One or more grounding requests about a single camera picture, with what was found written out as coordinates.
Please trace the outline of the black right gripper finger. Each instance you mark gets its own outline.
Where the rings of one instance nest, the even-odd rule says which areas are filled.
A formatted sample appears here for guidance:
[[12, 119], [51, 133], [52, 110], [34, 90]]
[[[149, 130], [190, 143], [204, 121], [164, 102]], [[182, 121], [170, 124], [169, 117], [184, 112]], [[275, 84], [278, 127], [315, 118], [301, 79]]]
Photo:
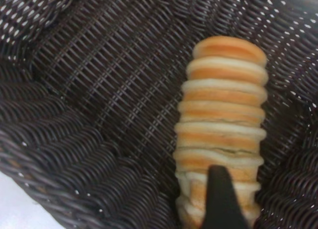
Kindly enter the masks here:
[[203, 229], [247, 229], [232, 179], [224, 166], [210, 166], [208, 171], [206, 213]]

